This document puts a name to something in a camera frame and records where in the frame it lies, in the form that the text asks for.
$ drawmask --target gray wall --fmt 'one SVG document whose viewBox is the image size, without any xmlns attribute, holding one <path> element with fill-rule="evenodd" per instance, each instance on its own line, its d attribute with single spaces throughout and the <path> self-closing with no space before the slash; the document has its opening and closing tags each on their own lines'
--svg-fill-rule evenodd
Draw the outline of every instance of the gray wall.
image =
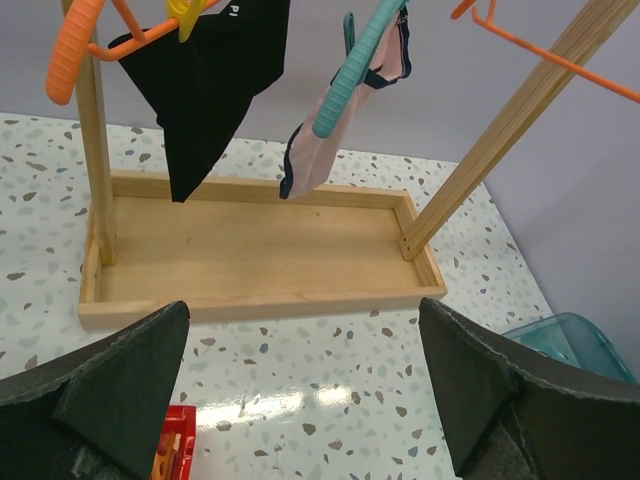
<svg viewBox="0 0 640 480">
<path fill-rule="evenodd" d="M 292 0 L 286 74 L 256 99 L 238 132 L 286 140 L 343 58 L 342 15 L 363 27 L 370 0 Z M 141 23 L 163 19 L 162 2 L 130 0 Z M 458 161 L 537 59 L 472 24 L 453 22 L 457 0 L 409 6 L 412 77 L 380 94 L 345 146 Z M 583 0 L 501 1 L 500 25 L 548 47 Z M 58 2 L 23 0 L 0 15 L 0 110 L 73 118 L 43 93 L 61 21 Z M 103 43 L 124 31 L 111 5 Z M 590 62 L 640 90 L 640 10 Z M 154 116 L 117 64 L 103 65 L 112 123 L 154 126 Z M 640 108 L 575 79 L 489 178 L 518 244 L 555 311 L 594 320 L 640 375 Z"/>
</svg>

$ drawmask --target yellow clip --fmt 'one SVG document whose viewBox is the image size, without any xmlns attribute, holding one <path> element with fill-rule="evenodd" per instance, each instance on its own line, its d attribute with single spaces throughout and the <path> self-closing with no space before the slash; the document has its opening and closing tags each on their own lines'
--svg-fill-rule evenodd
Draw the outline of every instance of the yellow clip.
<svg viewBox="0 0 640 480">
<path fill-rule="evenodd" d="M 167 0 L 167 15 L 178 20 L 178 40 L 186 42 L 198 17 L 204 10 L 206 0 Z"/>
</svg>

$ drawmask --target orange clothes hanger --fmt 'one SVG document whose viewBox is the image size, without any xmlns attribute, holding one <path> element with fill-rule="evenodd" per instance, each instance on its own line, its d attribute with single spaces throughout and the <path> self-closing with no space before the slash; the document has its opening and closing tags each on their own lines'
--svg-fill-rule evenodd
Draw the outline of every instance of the orange clothes hanger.
<svg viewBox="0 0 640 480">
<path fill-rule="evenodd" d="M 536 45 L 526 42 L 525 40 L 522 40 L 521 38 L 516 37 L 512 33 L 507 32 L 506 30 L 503 30 L 500 27 L 496 27 L 493 24 L 493 16 L 496 10 L 496 0 L 490 0 L 490 1 L 491 3 L 489 4 L 489 14 L 487 15 L 486 20 L 481 18 L 480 15 L 478 14 L 478 7 L 474 5 L 475 0 L 463 0 L 462 3 L 460 3 L 460 5 L 458 5 L 456 9 L 451 13 L 451 18 L 456 20 L 460 18 L 469 9 L 469 7 L 473 7 L 471 9 L 473 21 L 478 25 L 480 25 L 481 27 L 489 30 L 490 32 L 495 33 L 496 35 L 499 35 L 500 37 L 510 41 L 511 43 L 515 43 L 519 47 L 529 50 L 531 53 L 535 53 L 536 55 L 544 58 L 545 60 L 549 60 L 550 62 L 553 62 L 557 65 L 560 65 L 561 67 L 566 68 L 567 70 L 571 70 L 576 75 L 580 75 L 581 77 L 586 78 L 587 80 L 597 85 L 600 85 L 601 87 L 604 87 L 607 90 L 611 90 L 612 92 L 617 93 L 618 95 L 622 95 L 623 97 L 626 97 L 629 100 L 633 100 L 636 103 L 640 103 L 639 92 L 633 91 L 628 87 L 612 82 L 611 80 L 606 79 L 596 73 L 593 73 L 585 68 L 582 68 L 571 62 L 568 62 L 564 58 L 559 57 L 558 55 L 555 55 L 545 50 L 544 48 L 540 48 Z"/>
<path fill-rule="evenodd" d="M 106 0 L 74 0 L 62 22 L 45 83 L 48 97 L 58 105 L 69 103 L 85 53 L 105 62 L 113 62 L 179 27 L 178 20 L 170 18 L 143 32 L 126 0 L 111 0 L 133 38 L 115 48 L 104 49 L 90 40 L 105 2 Z M 203 11 L 218 2 L 220 0 L 207 0 Z"/>
</svg>

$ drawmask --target teal plastic container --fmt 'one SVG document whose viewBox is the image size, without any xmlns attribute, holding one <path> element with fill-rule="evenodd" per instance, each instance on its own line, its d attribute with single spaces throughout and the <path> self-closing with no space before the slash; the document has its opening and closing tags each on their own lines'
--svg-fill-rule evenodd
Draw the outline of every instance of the teal plastic container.
<svg viewBox="0 0 640 480">
<path fill-rule="evenodd" d="M 575 313 L 560 313 L 504 334 L 539 353 L 577 368 L 637 383 L 598 327 Z"/>
</svg>

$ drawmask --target wooden clothes rack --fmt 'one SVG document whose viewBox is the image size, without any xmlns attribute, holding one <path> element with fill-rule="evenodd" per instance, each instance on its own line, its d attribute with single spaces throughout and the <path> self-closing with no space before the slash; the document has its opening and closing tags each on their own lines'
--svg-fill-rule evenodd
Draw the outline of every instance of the wooden clothes rack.
<svg viewBox="0 0 640 480">
<path fill-rule="evenodd" d="M 62 0 L 65 14 L 71 3 Z M 584 65 L 638 3 L 590 0 L 551 52 Z M 418 214 L 406 192 L 325 185 L 285 202 L 275 181 L 224 177 L 171 203 L 166 174 L 110 171 L 99 63 L 85 55 L 76 83 L 91 189 L 86 329 L 119 328 L 179 299 L 194 321 L 222 321 L 443 297 L 429 240 L 574 76 L 540 61 Z"/>
</svg>

